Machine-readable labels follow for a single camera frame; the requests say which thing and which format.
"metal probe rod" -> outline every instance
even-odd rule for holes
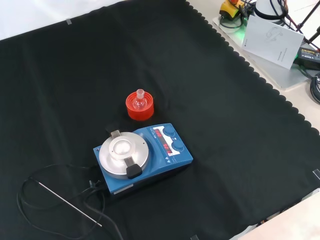
[[[45,185],[43,185],[41,182],[38,182],[40,184],[41,187],[47,189],[50,193],[54,194],[55,196],[57,196],[58,198],[60,198],[62,201],[64,201],[65,203],[67,203],[69,206],[73,207],[75,210],[77,210],[79,213],[81,213],[82,215],[86,216],[88,219],[90,219],[92,222],[94,222],[95,224],[97,224],[98,226],[102,227],[102,225],[100,223],[98,223],[96,220],[92,219],[91,217],[89,217],[87,214],[85,214],[83,211],[81,211],[80,209],[76,208],[75,206],[73,206],[70,202],[68,202],[67,200],[63,199],[61,196],[59,196],[58,194],[56,194],[54,191],[52,191],[50,188],[46,187]]]

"blue knob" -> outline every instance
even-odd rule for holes
[[[182,141],[180,140],[175,140],[173,143],[172,143],[172,148],[176,151],[179,151],[181,152],[183,149],[184,149],[185,145]]]
[[[172,137],[173,135],[175,135],[175,129],[172,126],[166,126],[163,129],[163,133],[169,137]]]

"power cord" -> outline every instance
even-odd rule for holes
[[[56,232],[56,231],[51,231],[51,230],[47,230],[47,229],[44,229],[42,227],[39,227],[37,225],[35,225],[34,223],[32,223],[30,221],[30,219],[27,217],[25,211],[24,211],[24,208],[23,208],[23,205],[26,205],[27,207],[29,208],[32,208],[34,210],[38,210],[38,211],[45,211],[45,210],[49,210],[49,209],[52,209],[52,208],[56,208],[60,205],[63,205],[65,204],[65,202],[60,202],[58,204],[55,204],[55,205],[52,205],[52,206],[49,206],[49,207],[39,207],[39,206],[36,206],[36,205],[33,205],[31,203],[29,203],[28,201],[26,201],[26,198],[25,198],[25,186],[28,182],[30,181],[33,181],[35,183],[39,183],[39,181],[37,181],[36,179],[34,179],[34,175],[39,173],[39,172],[42,172],[43,170],[45,169],[48,169],[48,168],[51,168],[51,167],[66,167],[66,168],[77,168],[77,169],[81,169],[81,170],[90,170],[90,169],[93,169],[93,168],[96,168],[98,165],[94,165],[94,166],[90,166],[90,167],[86,167],[86,166],[75,166],[75,165],[71,165],[71,164],[51,164],[51,165],[48,165],[48,166],[45,166],[45,167],[42,167],[36,171],[34,171],[26,180],[24,180],[24,182],[22,183],[17,195],[16,195],[16,204],[17,204],[17,207],[18,207],[18,210],[19,212],[21,213],[21,215],[23,216],[23,218],[28,222],[28,224],[30,224],[32,227],[34,227],[35,229],[39,230],[39,231],[42,231],[44,233],[48,233],[48,234],[51,234],[51,235],[55,235],[55,236],[60,236],[60,237],[63,237],[65,239],[69,239],[69,240],[82,240],[82,239],[85,239],[89,234],[91,234],[91,232],[95,229],[95,227],[97,226],[98,222],[104,217],[106,218],[107,220],[109,220],[114,226],[115,226],[115,229],[117,230],[117,233],[119,235],[119,239],[120,240],[123,240],[120,232],[119,232],[119,229],[116,225],[116,223],[111,219],[109,218],[107,215],[103,214],[103,212],[105,211],[105,207],[106,207],[106,203],[105,203],[105,196],[104,194],[101,192],[101,197],[102,197],[102,211],[98,211],[97,209],[94,208],[94,212],[97,211],[97,213],[99,214],[99,218],[97,220],[97,223],[94,224],[87,233],[79,236],[79,237],[71,237],[71,236],[67,236],[65,234],[62,234],[60,232]],[[92,196],[94,193],[97,193],[101,190],[105,190],[106,187],[105,186],[102,186],[102,187],[98,187],[98,184],[101,183],[100,181],[98,181],[97,183],[93,183],[92,181],[90,181],[90,187],[79,192],[78,194],[74,195],[73,197],[67,199],[67,201],[70,201],[74,198],[77,198],[83,194],[85,194],[87,191],[89,190],[92,190],[88,196],[85,198],[85,199],[88,199],[88,197]]]
[[[241,28],[242,25],[244,24],[244,20],[243,20],[243,18],[242,18],[241,15],[240,15],[241,24],[238,25],[238,26],[227,26],[227,25],[225,25],[225,24],[223,23],[224,19],[225,19],[225,18],[224,18],[223,16],[221,16],[220,21],[219,21],[219,24],[220,24],[222,27],[227,28],[227,29],[238,29],[238,28]]]
[[[246,13],[245,11],[243,11],[243,9],[242,9],[242,7],[241,7],[240,5],[239,5],[239,6],[235,5],[234,3],[231,2],[231,0],[229,0],[229,3],[230,3],[232,6],[234,6],[236,9],[239,10],[241,16],[243,16],[243,17],[245,17],[245,18],[248,18],[247,13]]]
[[[95,209],[94,207],[92,207],[92,206],[90,206],[90,205],[88,204],[89,198],[90,198],[93,194],[99,192],[100,190],[101,190],[101,189],[95,189],[95,190],[93,190],[92,192],[90,192],[90,193],[84,198],[83,204],[84,204],[84,206],[86,206],[86,207],[87,207],[88,209],[90,209],[91,211],[95,212],[96,214],[99,214],[99,215],[100,215],[100,218],[104,218],[104,219],[108,220],[110,223],[112,223],[112,225],[114,226],[114,229],[115,229],[115,231],[116,231],[116,233],[117,233],[117,235],[118,235],[118,238],[119,238],[120,240],[124,240],[124,238],[122,237],[121,232],[120,232],[117,224],[115,223],[115,221],[113,221],[109,216],[105,215],[105,214],[104,214],[104,211],[99,211],[98,209]],[[102,193],[102,198],[103,198],[103,202],[105,202],[105,196],[104,196],[103,193]]]
[[[281,22],[283,24],[285,24],[289,29],[293,30],[293,31],[299,31],[301,34],[304,34],[301,29],[299,28],[299,26],[295,23],[295,21],[293,21],[293,19],[289,16],[289,9],[288,9],[288,4],[287,4],[287,0],[277,0],[278,4],[280,5],[281,9],[282,9],[282,14],[284,15],[285,18],[287,18],[290,21],[290,24],[288,24],[284,18],[281,18]],[[276,8],[272,2],[272,0],[270,0],[270,4],[272,6],[272,9],[274,11],[274,13],[276,14],[277,17],[279,17],[278,12],[276,11]],[[309,41],[306,37],[303,37],[303,41],[305,41],[307,44],[314,46],[316,49],[318,49],[318,51],[320,51],[320,48],[315,45],[313,42]]]
[[[320,79],[319,79],[320,72],[317,75],[312,76],[307,72],[304,66],[299,66],[299,70],[303,75],[305,75],[307,78],[311,80],[311,83],[310,83],[311,96],[318,104],[320,104]]]
[[[255,7],[254,9],[254,12],[257,16],[259,16],[260,18],[262,19],[266,19],[266,20],[282,20],[283,18],[286,17],[286,15],[288,15],[288,4],[287,4],[287,0],[278,0],[278,3],[281,7],[281,10],[282,10],[282,13],[281,15],[279,15],[275,9],[275,6],[272,2],[272,0],[270,0],[270,3],[271,3],[271,6],[274,10],[274,12],[276,13],[276,16],[275,15],[268,15],[268,14],[264,14],[262,12],[260,12],[258,9],[257,9],[257,6]]]

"yellow device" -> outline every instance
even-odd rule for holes
[[[234,5],[236,5],[238,8],[239,6],[243,8],[245,3],[241,0],[238,0],[237,3],[235,3]],[[229,0],[225,0],[221,5],[219,14],[225,19],[229,19],[230,21],[233,21],[240,14],[240,12],[230,3]]]

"black cable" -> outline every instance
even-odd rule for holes
[[[317,28],[316,33],[312,37],[309,38],[309,41],[313,42],[319,36],[320,36],[320,26]]]
[[[248,7],[251,6],[253,8],[253,11],[255,10],[254,7],[256,6],[256,2],[252,2],[252,0],[249,0],[247,3],[244,4],[244,11],[248,13]]]
[[[35,225],[34,223],[32,223],[30,221],[30,219],[27,217],[27,215],[26,215],[26,213],[24,211],[23,202],[26,202],[26,201],[22,197],[21,194],[23,194],[23,192],[24,192],[24,187],[25,187],[26,183],[29,182],[29,181],[34,181],[34,182],[38,183],[39,181],[37,181],[37,180],[35,180],[33,178],[34,174],[36,174],[36,173],[38,173],[40,171],[43,171],[44,169],[47,169],[47,168],[50,168],[50,167],[56,167],[56,166],[64,166],[64,167],[67,167],[67,168],[79,168],[79,169],[86,169],[86,170],[96,167],[96,165],[95,166],[90,166],[90,167],[85,167],[85,166],[74,166],[74,165],[71,165],[71,164],[52,164],[52,165],[48,165],[48,166],[45,166],[43,168],[40,168],[40,169],[34,171],[26,180],[24,180],[23,184],[21,185],[21,187],[20,187],[20,189],[19,189],[19,191],[18,191],[18,193],[16,195],[16,204],[17,204],[18,210],[21,213],[21,215],[23,216],[23,218],[27,221],[27,223],[30,224],[32,227],[34,227],[35,229],[37,229],[39,231],[45,232],[47,234],[55,235],[55,236],[60,236],[60,237],[63,237],[65,239],[69,239],[69,240],[82,240],[82,239],[85,239],[95,229],[95,227],[97,226],[96,223],[89,229],[89,231],[87,233],[85,233],[85,234],[83,234],[83,235],[81,235],[79,237],[70,237],[70,236],[64,235],[64,234],[62,234],[60,232],[50,231],[50,230],[47,230],[47,229],[44,229],[44,228],[41,228],[41,227]],[[74,199],[74,198],[82,195],[83,193],[85,193],[89,189],[92,189],[92,187],[85,189],[84,191],[78,193],[77,195],[71,197],[70,199]],[[61,204],[61,203],[59,203],[59,204],[56,204],[56,205],[53,205],[53,206],[50,206],[50,207],[43,208],[43,207],[34,206],[34,205],[32,205],[32,204],[30,204],[28,202],[26,202],[26,203],[27,203],[27,206],[31,206],[32,208],[38,209],[38,210],[51,209],[51,208],[57,207],[58,205]],[[103,196],[102,211],[104,211],[104,210],[105,210],[105,199],[104,199],[104,196]],[[100,216],[98,218],[97,223],[101,220],[101,218],[102,218],[102,216]]]
[[[270,3],[271,3],[271,6],[274,10],[274,12],[276,13],[276,16],[275,15],[268,15],[268,14],[264,14],[262,12],[260,12],[258,9],[257,9],[257,6],[255,6],[254,8],[254,12],[257,16],[259,16],[260,18],[262,19],[266,19],[266,20],[281,20],[283,18],[286,17],[286,15],[288,14],[289,10],[288,10],[288,5],[287,5],[287,0],[284,0],[284,6],[282,5],[282,1],[281,0],[278,0],[278,3],[281,7],[281,10],[282,10],[282,14],[279,15],[272,3],[272,0],[270,0]]]
[[[238,26],[227,26],[227,25],[224,25],[224,24],[222,23],[223,19],[225,19],[225,18],[224,18],[223,16],[221,16],[220,21],[219,21],[219,24],[220,24],[222,27],[227,28],[227,29],[238,29],[238,28],[241,28],[241,26],[244,24],[243,18],[242,18],[241,16],[240,16],[241,24],[238,25]]]
[[[301,33],[301,34],[304,35],[304,33],[301,31],[301,28],[295,23],[295,21],[290,17],[289,14],[287,14],[285,17],[286,17],[288,20],[290,20],[290,23],[292,23],[292,24],[294,25],[294,27],[296,28],[296,30],[295,30],[295,29],[293,29],[293,28],[291,27],[291,24],[290,24],[290,25],[287,24],[287,26],[289,27],[289,29],[291,29],[291,30],[293,30],[293,31],[295,31],[295,32],[299,32],[299,33]],[[308,40],[306,37],[304,37],[303,40],[304,40],[307,44],[310,44],[310,45],[314,46],[318,51],[320,51],[320,48],[319,48],[317,45],[315,45],[312,41]]]
[[[93,194],[95,194],[96,192],[98,192],[98,191],[100,191],[100,190],[101,190],[101,189],[95,189],[95,190],[93,190],[91,193],[89,193],[89,194],[84,198],[83,204],[84,204],[84,206],[86,206],[86,207],[87,207],[88,209],[90,209],[91,211],[95,212],[96,214],[99,214],[100,217],[105,218],[105,219],[108,220],[110,223],[112,223],[112,225],[114,226],[114,229],[115,229],[115,231],[116,231],[119,239],[120,239],[120,240],[124,240],[124,238],[122,237],[121,232],[120,232],[117,224],[115,223],[115,221],[113,221],[109,216],[105,215],[105,214],[104,214],[104,211],[99,211],[99,210],[95,209],[94,207],[90,206],[90,205],[88,204],[88,202],[87,202],[88,199],[89,199]]]
[[[272,7],[274,13],[279,17],[279,14],[278,14],[278,12],[277,12],[277,10],[276,10],[276,8],[275,8],[274,3],[272,2],[272,0],[270,0],[270,4],[271,4],[271,7]]]
[[[251,5],[254,5],[254,3],[250,3],[252,0],[249,0],[249,1],[247,1],[247,0],[241,0],[241,2],[244,2],[244,5],[246,5],[246,4],[251,4]]]
[[[311,96],[318,104],[320,104],[320,79],[319,79],[320,72],[317,75],[312,76],[307,72],[304,66],[299,66],[299,70],[303,75],[305,75],[307,78],[311,80],[311,83],[310,83]]]
[[[317,10],[317,8],[320,6],[320,0],[315,4],[313,9],[309,12],[309,14],[305,17],[305,19],[298,25],[298,28],[296,31],[300,30],[304,24],[308,21],[308,19],[311,17],[312,14]]]
[[[294,30],[288,23],[286,23],[286,21],[285,20],[281,20],[287,27],[289,27],[289,29],[291,29],[291,30],[293,30],[293,31],[296,31],[296,30]],[[309,41],[306,37],[303,37],[303,41],[305,41],[307,44],[310,44],[310,45],[312,45],[312,46],[314,46],[316,49],[318,49],[318,51],[320,51],[320,48],[317,46],[317,45],[315,45],[313,42],[311,42],[311,41]]]

